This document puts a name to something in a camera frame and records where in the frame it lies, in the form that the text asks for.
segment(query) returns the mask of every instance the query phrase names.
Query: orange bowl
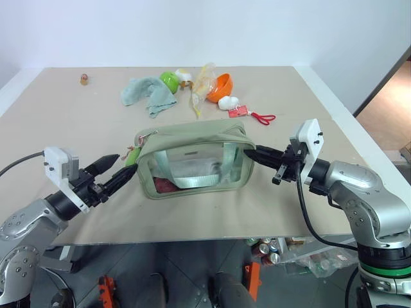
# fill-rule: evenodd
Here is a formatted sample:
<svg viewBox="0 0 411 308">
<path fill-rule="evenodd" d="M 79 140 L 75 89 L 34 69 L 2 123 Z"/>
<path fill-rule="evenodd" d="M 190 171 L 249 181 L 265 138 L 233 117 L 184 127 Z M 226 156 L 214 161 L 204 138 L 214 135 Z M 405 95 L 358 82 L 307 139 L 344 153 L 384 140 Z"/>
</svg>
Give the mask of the orange bowl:
<svg viewBox="0 0 411 308">
<path fill-rule="evenodd" d="M 232 79 L 230 74 L 222 74 L 216 80 L 216 87 L 207 95 L 207 99 L 218 103 L 224 96 L 230 96 L 232 91 Z"/>
</svg>

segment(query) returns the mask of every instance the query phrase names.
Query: small wooden object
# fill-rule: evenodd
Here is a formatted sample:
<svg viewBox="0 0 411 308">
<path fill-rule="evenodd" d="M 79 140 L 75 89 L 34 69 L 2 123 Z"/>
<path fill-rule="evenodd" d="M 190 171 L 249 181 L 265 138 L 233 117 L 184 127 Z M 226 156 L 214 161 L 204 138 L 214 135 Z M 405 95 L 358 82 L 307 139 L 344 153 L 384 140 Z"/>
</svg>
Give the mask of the small wooden object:
<svg viewBox="0 0 411 308">
<path fill-rule="evenodd" d="M 89 77 L 87 74 L 82 74 L 82 77 L 80 78 L 80 83 L 82 85 L 87 85 L 89 83 Z"/>
</svg>

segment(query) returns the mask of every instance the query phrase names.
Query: bag strap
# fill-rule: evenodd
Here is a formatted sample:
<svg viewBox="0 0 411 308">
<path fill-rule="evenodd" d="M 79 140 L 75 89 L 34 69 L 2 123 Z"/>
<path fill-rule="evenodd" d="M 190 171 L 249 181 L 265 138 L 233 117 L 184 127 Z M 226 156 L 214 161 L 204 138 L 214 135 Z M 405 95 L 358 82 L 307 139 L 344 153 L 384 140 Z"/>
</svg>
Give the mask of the bag strap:
<svg viewBox="0 0 411 308">
<path fill-rule="evenodd" d="M 196 188 L 214 186 L 226 179 L 231 172 L 232 165 L 236 156 L 237 145 L 233 142 L 225 142 L 223 144 L 223 162 L 221 165 L 220 175 L 202 175 L 176 178 L 170 169 L 170 162 L 167 157 L 167 151 L 157 151 L 154 153 L 155 160 L 159 166 L 160 171 L 166 178 L 173 182 L 178 188 Z"/>
</svg>

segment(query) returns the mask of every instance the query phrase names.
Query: white wall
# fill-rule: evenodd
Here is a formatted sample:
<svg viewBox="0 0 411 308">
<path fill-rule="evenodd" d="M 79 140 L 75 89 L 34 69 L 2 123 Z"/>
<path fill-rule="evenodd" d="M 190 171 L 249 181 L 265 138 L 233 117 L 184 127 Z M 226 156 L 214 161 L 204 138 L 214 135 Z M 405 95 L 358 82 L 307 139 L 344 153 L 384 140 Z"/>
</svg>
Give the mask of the white wall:
<svg viewBox="0 0 411 308">
<path fill-rule="evenodd" d="M 409 11 L 408 0 L 0 1 L 0 58 L 22 67 L 312 64 L 354 111 L 411 44 Z"/>
<path fill-rule="evenodd" d="M 18 71 L 19 68 L 16 65 L 13 65 L 0 57 L 0 89 L 8 83 Z"/>
</svg>

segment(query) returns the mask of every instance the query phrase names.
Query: soda can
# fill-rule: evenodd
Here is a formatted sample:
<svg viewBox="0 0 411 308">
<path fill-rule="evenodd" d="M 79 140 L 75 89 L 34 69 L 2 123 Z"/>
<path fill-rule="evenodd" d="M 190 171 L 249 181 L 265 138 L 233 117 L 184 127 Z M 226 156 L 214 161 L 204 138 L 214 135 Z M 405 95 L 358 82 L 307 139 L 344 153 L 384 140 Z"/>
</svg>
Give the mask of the soda can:
<svg viewBox="0 0 411 308">
<path fill-rule="evenodd" d="M 255 244 L 258 243 L 258 239 L 254 239 L 253 237 L 249 239 L 245 239 L 244 241 L 247 246 L 254 246 Z"/>
<path fill-rule="evenodd" d="M 262 243 L 264 243 L 264 244 L 270 244 L 270 241 L 271 241 L 271 238 L 269 238 L 269 237 L 265 237 L 265 238 L 263 238 L 263 239 L 261 239 L 261 242 Z"/>
<path fill-rule="evenodd" d="M 268 245 L 265 243 L 256 245 L 255 247 L 253 247 L 251 251 L 253 257 L 258 257 L 258 258 L 264 257 L 269 252 L 270 252 L 270 249 L 268 248 Z"/>
<path fill-rule="evenodd" d="M 266 266 L 276 265 L 280 263 L 280 255 L 272 252 L 269 255 L 265 255 L 261 258 L 261 263 Z"/>
<path fill-rule="evenodd" d="M 268 244 L 271 252 L 278 252 L 278 246 L 278 241 L 276 239 L 273 239 L 270 241 L 270 244 Z"/>
</svg>

